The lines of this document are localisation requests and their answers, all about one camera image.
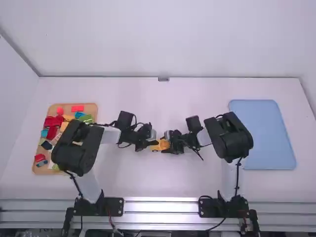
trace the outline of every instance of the blue block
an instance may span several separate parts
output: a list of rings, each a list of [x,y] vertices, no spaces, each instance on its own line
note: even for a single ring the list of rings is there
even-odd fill
[[[40,136],[41,137],[46,137],[47,136],[47,133],[48,133],[48,130],[47,129],[44,129],[40,132]]]
[[[45,159],[45,160],[42,160],[42,161],[38,162],[38,163],[36,164],[36,166],[37,166],[37,167],[41,167],[41,166],[43,166],[43,165],[45,165],[45,164],[47,164],[47,163],[48,163],[48,161]]]
[[[83,113],[83,112],[75,112],[75,118],[80,118],[80,117],[82,117],[82,116],[85,116],[85,113]]]

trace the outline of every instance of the colorful block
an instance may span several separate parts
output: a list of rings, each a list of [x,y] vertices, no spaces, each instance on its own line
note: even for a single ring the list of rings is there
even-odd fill
[[[83,111],[84,106],[83,105],[75,105],[71,107],[71,112],[77,112],[77,111]]]
[[[63,109],[63,107],[58,107],[58,108],[57,108],[57,114],[58,114],[58,115],[63,115],[63,114],[64,114],[64,109]]]
[[[64,121],[64,117],[62,115],[57,115],[55,118],[59,121],[59,126],[61,126],[62,122]]]
[[[37,154],[36,156],[34,156],[34,158],[35,158],[35,162],[40,162],[46,159],[44,154]]]
[[[61,115],[56,117],[47,116],[44,121],[44,127],[60,126],[64,118]]]
[[[39,146],[40,146],[41,144],[43,144],[44,141],[46,141],[44,138],[40,138],[40,140],[39,140]]]
[[[68,126],[68,124],[69,124],[68,122],[63,122],[61,124],[61,127],[60,127],[59,131],[61,131],[61,132],[65,131],[65,129]]]
[[[41,137],[46,137],[47,136],[47,133],[48,133],[48,129],[44,129],[40,132],[40,136]]]
[[[47,164],[47,163],[48,163],[48,161],[45,159],[45,160],[42,160],[42,161],[40,161],[39,163],[37,163],[36,166],[37,166],[37,167],[41,167],[41,166],[43,166],[43,165],[45,165],[45,164]]]
[[[53,116],[47,116],[44,121],[44,127],[58,126],[59,121]]]
[[[45,149],[45,150],[51,150],[53,148],[53,145],[50,144],[49,142],[47,141],[44,141],[41,146]]]
[[[84,115],[80,118],[78,118],[79,121],[85,122],[85,123],[93,123],[92,115]]]
[[[82,116],[85,116],[85,113],[83,113],[83,112],[75,112],[75,118],[80,118],[80,117],[82,117]]]
[[[46,139],[52,140],[56,136],[56,133],[57,133],[57,127],[49,127]]]
[[[58,164],[54,164],[51,169],[53,169],[53,170],[60,170]]]
[[[70,122],[71,120],[75,119],[75,116],[72,115],[63,115],[63,117],[67,122]]]

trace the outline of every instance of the green block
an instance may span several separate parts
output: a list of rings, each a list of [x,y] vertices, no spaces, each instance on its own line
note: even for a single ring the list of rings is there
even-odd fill
[[[92,115],[84,115],[80,118],[78,118],[79,121],[85,122],[85,123],[93,123]]]

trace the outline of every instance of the white wall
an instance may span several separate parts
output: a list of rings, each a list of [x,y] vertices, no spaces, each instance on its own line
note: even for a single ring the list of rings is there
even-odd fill
[[[0,36],[0,177],[38,80],[38,76]]]
[[[316,110],[314,0],[0,0],[49,75],[294,76]]]

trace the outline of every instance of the red block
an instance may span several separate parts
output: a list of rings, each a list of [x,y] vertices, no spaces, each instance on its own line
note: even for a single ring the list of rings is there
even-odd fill
[[[71,112],[80,112],[84,110],[83,105],[76,105],[71,107]]]
[[[46,139],[52,140],[56,136],[56,133],[57,133],[57,127],[55,126],[49,127]]]
[[[59,126],[61,126],[61,124],[62,124],[63,121],[64,121],[64,117],[61,116],[61,115],[57,115],[57,116],[56,116],[56,120],[59,122]]]
[[[45,155],[44,154],[37,154],[36,156],[34,156],[35,158],[35,162],[40,162],[42,160],[45,160]]]
[[[56,117],[47,116],[45,118],[44,127],[61,126],[64,121],[64,117],[57,115]]]
[[[63,114],[64,114],[64,109],[63,109],[63,107],[58,107],[58,108],[57,108],[57,114],[58,114],[58,115],[63,115]]]

